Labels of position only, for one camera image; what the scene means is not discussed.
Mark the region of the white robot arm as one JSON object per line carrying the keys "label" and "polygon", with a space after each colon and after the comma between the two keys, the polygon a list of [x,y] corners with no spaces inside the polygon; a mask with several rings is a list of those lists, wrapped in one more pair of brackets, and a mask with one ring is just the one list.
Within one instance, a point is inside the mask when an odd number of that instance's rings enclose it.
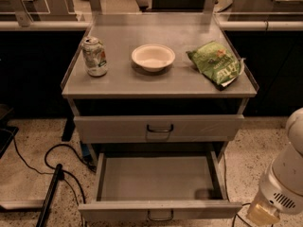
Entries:
{"label": "white robot arm", "polygon": [[247,211],[247,218],[257,226],[278,223],[280,213],[303,211],[303,109],[289,117],[286,132],[289,145],[261,175],[258,193]]}

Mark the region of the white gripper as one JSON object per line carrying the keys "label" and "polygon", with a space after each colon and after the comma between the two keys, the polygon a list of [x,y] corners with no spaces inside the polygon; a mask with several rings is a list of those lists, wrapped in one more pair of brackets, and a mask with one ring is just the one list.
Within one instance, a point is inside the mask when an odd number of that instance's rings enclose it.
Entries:
{"label": "white gripper", "polygon": [[269,166],[261,175],[258,190],[265,202],[252,202],[246,215],[257,226],[278,223],[278,211],[289,215],[303,211],[303,183],[297,174],[275,174]]}

